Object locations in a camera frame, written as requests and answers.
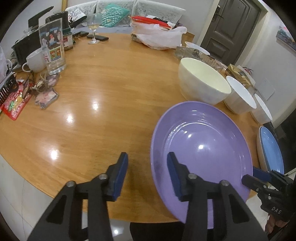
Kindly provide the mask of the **purple plate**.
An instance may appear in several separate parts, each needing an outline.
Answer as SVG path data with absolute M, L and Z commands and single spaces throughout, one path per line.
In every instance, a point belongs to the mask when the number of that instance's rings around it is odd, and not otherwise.
M 167 154 L 205 181 L 227 180 L 246 201 L 250 190 L 241 183 L 253 174 L 249 147 L 237 125 L 219 109 L 198 101 L 169 108 L 159 119 L 151 142 L 151 170 L 162 202 L 181 222 L 186 221 L 188 203 L 175 195 Z

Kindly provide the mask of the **small white bowl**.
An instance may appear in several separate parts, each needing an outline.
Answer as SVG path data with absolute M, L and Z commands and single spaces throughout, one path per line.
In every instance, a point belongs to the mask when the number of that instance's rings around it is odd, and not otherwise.
M 269 111 L 264 101 L 256 93 L 254 94 L 253 98 L 256 103 L 256 109 L 251 111 L 251 115 L 254 120 L 262 125 L 273 121 L 271 112 Z

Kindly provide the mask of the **white ribbed bowl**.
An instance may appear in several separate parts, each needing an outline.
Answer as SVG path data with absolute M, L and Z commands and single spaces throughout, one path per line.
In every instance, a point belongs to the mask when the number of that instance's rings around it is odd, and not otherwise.
M 224 103 L 233 113 L 248 113 L 256 109 L 256 102 L 249 91 L 235 78 L 226 76 L 231 87 L 231 93 L 224 99 Z

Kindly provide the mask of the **large white bowl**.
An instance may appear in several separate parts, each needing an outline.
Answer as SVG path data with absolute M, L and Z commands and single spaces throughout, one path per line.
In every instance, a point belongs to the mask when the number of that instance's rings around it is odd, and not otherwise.
M 216 105 L 231 93 L 231 87 L 226 79 L 200 60 L 182 58 L 178 76 L 181 94 L 186 100 Z

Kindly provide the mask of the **blue plate white rim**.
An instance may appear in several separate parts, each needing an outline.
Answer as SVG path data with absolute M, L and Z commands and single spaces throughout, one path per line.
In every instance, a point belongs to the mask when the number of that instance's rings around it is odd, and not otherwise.
M 273 134 L 261 126 L 257 133 L 256 146 L 260 168 L 264 171 L 277 171 L 284 174 L 284 163 L 280 147 Z

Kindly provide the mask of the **gold tissue box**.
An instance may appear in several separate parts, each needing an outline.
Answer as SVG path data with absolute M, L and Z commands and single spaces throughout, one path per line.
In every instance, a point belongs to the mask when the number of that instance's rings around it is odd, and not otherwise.
M 238 80 L 244 87 L 255 87 L 255 81 L 251 80 L 251 77 L 242 69 L 242 67 L 236 67 L 229 64 L 226 69 L 226 74 Z

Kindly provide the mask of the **dark entrance door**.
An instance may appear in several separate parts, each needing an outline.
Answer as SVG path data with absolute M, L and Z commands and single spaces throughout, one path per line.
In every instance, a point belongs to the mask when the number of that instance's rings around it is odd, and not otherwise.
M 220 0 L 201 47 L 223 64 L 235 64 L 256 26 L 260 12 L 254 1 Z

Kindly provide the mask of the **white plastic bowl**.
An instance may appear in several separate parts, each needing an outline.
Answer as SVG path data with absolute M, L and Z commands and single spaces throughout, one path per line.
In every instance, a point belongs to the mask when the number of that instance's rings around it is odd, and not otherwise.
M 202 52 L 205 55 L 208 55 L 208 56 L 210 55 L 210 53 L 206 49 L 202 48 L 201 46 L 199 46 L 197 44 L 194 44 L 194 43 L 188 42 L 188 41 L 185 41 L 185 44 L 186 44 L 187 48 L 196 49 L 196 50 Z

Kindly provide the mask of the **white mug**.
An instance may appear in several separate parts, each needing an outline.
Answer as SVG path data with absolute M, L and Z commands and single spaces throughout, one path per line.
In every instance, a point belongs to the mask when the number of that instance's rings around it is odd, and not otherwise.
M 22 65 L 23 72 L 34 72 L 39 73 L 46 68 L 46 63 L 44 61 L 42 48 L 35 50 L 30 53 L 26 58 L 26 63 Z

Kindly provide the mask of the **white plastic bag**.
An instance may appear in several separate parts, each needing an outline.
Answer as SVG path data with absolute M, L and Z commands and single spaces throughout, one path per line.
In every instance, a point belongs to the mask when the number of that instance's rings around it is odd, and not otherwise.
M 155 50 L 176 49 L 182 44 L 186 27 L 165 30 L 158 24 L 131 23 L 132 39 Z

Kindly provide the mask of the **grey sofa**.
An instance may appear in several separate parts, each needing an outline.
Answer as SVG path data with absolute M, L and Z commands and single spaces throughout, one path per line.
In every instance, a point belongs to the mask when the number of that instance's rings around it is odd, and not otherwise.
M 86 15 L 101 13 L 109 4 L 117 4 L 123 8 L 129 9 L 130 13 L 122 19 L 115 27 L 100 27 L 99 33 L 124 33 L 129 34 L 132 31 L 130 26 L 130 16 L 154 16 L 158 19 L 167 21 L 176 25 L 186 10 L 177 6 L 159 3 L 156 1 L 69 1 L 65 11 L 72 11 L 78 6 Z

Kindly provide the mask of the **white tree-print cushion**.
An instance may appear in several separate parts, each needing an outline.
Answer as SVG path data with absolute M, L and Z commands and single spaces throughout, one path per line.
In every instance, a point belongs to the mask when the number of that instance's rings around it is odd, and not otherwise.
M 68 12 L 68 21 L 69 23 L 74 23 L 79 20 L 86 18 L 86 14 L 81 11 L 81 9 L 76 6 L 72 11 Z

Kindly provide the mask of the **teal cushion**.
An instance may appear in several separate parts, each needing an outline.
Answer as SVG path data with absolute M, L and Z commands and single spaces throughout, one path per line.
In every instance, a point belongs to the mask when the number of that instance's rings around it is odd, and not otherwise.
M 106 28 L 115 27 L 129 13 L 129 9 L 118 6 L 117 4 L 109 4 L 101 12 L 101 25 Z

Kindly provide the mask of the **acrylic keychain charm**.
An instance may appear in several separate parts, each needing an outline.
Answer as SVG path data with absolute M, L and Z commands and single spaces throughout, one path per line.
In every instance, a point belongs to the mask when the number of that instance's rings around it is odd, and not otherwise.
M 58 97 L 59 94 L 53 88 L 49 88 L 35 97 L 35 104 L 41 109 L 46 109 L 54 101 L 56 101 Z

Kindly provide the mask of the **framed wall picture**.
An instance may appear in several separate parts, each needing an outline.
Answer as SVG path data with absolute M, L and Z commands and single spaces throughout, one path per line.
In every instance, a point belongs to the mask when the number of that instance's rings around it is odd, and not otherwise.
M 294 51 L 296 51 L 296 43 L 291 33 L 283 23 L 281 23 L 279 26 L 279 29 L 276 34 L 276 38 L 284 42 L 289 47 L 291 47 Z

